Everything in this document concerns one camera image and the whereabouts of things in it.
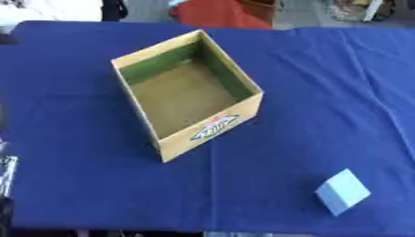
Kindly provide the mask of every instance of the white object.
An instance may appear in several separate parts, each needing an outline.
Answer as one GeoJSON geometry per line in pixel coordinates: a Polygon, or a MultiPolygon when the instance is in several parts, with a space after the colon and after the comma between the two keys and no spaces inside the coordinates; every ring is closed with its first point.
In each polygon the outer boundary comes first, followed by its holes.
{"type": "Polygon", "coordinates": [[[371,0],[371,4],[366,9],[366,16],[363,21],[371,21],[383,2],[384,0],[371,0]]]}
{"type": "Polygon", "coordinates": [[[100,21],[102,0],[24,0],[24,8],[0,5],[0,31],[26,20],[100,21]]]}
{"type": "Polygon", "coordinates": [[[316,194],[332,214],[338,216],[367,198],[371,192],[347,168],[327,180],[316,194]]]}
{"type": "Polygon", "coordinates": [[[174,7],[184,2],[187,2],[187,0],[169,0],[169,7],[174,7]]]}

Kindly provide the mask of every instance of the floor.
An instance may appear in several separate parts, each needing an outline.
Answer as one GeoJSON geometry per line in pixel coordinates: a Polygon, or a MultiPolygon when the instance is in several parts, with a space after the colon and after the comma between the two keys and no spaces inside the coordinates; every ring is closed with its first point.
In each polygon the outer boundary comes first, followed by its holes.
{"type": "MultiPolygon", "coordinates": [[[[389,19],[382,22],[344,22],[333,19],[328,11],[330,0],[281,0],[284,7],[276,12],[273,28],[289,30],[297,27],[414,27],[414,22],[389,19]]],[[[128,22],[172,22],[168,14],[169,0],[129,0],[128,22]]]]}

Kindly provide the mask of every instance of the red object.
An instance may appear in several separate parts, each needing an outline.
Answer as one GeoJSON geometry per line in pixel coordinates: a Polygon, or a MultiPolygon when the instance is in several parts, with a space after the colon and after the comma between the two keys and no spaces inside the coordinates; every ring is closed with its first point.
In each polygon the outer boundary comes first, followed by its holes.
{"type": "Polygon", "coordinates": [[[189,0],[171,8],[170,14],[182,24],[196,27],[272,29],[246,13],[236,0],[189,0]]]}

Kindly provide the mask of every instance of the metal object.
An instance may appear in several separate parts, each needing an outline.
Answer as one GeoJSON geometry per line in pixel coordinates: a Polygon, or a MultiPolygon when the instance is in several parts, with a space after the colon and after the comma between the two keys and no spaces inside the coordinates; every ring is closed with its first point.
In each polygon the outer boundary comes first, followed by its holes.
{"type": "MultiPolygon", "coordinates": [[[[5,127],[5,111],[0,104],[0,132],[5,127]]],[[[7,153],[8,143],[0,137],[0,237],[10,236],[13,200],[10,190],[18,164],[16,156],[7,153]]]]}

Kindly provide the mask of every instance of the open box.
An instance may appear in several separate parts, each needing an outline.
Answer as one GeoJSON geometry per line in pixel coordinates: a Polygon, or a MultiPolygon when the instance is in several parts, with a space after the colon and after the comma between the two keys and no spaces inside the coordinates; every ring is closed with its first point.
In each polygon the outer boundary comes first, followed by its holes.
{"type": "Polygon", "coordinates": [[[111,62],[163,162],[254,117],[263,95],[201,30],[111,62]]]}

